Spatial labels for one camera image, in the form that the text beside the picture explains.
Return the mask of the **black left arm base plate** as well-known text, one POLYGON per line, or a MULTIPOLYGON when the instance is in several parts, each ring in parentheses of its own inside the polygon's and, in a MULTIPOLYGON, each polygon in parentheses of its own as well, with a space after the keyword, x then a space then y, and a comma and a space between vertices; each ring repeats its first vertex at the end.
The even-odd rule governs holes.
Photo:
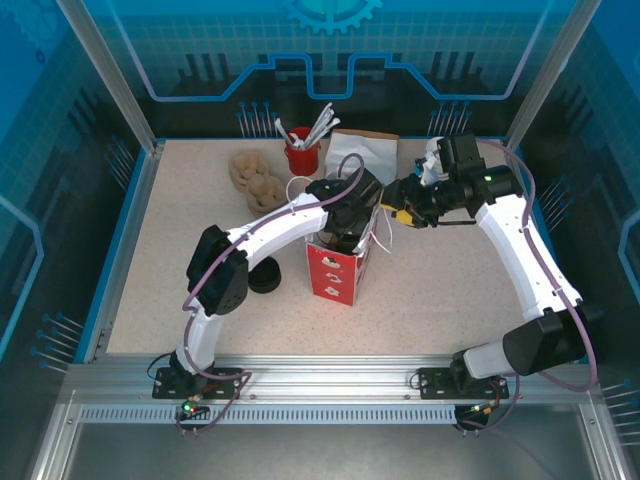
POLYGON ((213 380, 201 375, 181 375, 171 367, 159 368, 155 374, 152 398, 160 400, 186 400, 199 394, 204 400, 229 400, 239 387, 239 379, 230 376, 240 374, 239 368, 213 368, 212 374, 222 375, 213 380))

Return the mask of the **aluminium mounting rail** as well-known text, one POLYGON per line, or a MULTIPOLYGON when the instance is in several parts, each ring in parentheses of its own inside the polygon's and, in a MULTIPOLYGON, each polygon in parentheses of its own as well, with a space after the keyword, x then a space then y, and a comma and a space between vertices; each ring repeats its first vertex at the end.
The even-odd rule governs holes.
MULTIPOLYGON (((105 355, 73 364, 57 402, 150 404, 150 355, 105 355)), ((215 366, 252 373, 239 403, 418 404, 408 380, 421 367, 447 367, 448 355, 225 355, 215 366)))

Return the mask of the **red plastic straw holder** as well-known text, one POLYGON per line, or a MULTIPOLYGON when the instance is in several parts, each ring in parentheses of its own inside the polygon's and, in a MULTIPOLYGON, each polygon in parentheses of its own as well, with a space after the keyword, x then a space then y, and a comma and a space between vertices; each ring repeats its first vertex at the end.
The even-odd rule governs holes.
MULTIPOLYGON (((288 134, 291 139, 294 139, 294 135, 296 135, 300 140, 304 141, 310 132, 310 127, 296 127, 291 129, 288 134)), ((316 143, 307 150, 294 149, 286 144, 284 153, 288 159, 291 173, 298 176, 311 176, 315 174, 319 167, 320 150, 320 143, 316 143)))

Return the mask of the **aluminium frame post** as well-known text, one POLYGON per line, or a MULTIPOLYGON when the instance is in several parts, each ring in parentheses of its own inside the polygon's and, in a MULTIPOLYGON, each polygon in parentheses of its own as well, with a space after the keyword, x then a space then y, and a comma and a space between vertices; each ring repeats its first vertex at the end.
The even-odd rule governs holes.
POLYGON ((507 132, 506 146, 511 150, 520 145, 531 127, 601 2, 602 0, 576 0, 507 132))
POLYGON ((158 141, 118 63, 82 0, 55 0, 141 148, 155 156, 158 141))

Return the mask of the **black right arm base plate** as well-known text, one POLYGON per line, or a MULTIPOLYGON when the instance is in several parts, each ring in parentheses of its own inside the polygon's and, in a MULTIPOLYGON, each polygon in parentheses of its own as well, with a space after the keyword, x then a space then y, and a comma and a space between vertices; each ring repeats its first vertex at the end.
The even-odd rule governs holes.
POLYGON ((422 400, 491 400, 510 397, 507 381, 501 376, 473 379, 450 368, 420 368, 418 371, 422 400))

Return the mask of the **brown pulp cup carrier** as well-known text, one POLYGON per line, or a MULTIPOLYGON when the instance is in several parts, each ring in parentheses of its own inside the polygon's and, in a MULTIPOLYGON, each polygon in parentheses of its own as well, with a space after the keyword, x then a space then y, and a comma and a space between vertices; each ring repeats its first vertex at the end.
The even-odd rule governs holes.
POLYGON ((231 166, 239 170, 253 169, 259 173, 271 174, 270 165, 266 157, 257 150, 244 151, 235 155, 228 162, 228 171, 231 166))
POLYGON ((262 217, 287 203, 285 185, 269 173, 257 170, 229 168, 230 178, 238 191, 244 194, 247 207, 255 217, 262 217))

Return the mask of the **black plastic cup lid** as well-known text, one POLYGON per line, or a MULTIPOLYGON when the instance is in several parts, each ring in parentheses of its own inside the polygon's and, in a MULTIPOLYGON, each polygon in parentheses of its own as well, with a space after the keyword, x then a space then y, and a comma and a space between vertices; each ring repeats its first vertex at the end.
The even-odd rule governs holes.
POLYGON ((359 236, 332 233, 328 241, 328 248, 344 255, 352 255, 359 242, 359 236))

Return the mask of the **red white paper bag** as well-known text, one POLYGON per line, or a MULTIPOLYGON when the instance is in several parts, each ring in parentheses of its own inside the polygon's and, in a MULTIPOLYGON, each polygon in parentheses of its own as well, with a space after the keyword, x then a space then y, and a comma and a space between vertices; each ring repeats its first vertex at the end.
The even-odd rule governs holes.
MULTIPOLYGON (((343 192, 353 190, 354 184, 343 192)), ((374 208, 370 223, 352 255, 344 255, 330 250, 319 240, 317 232, 305 236, 306 258, 314 295, 347 306, 355 304, 359 288, 376 242, 378 205, 374 208)))

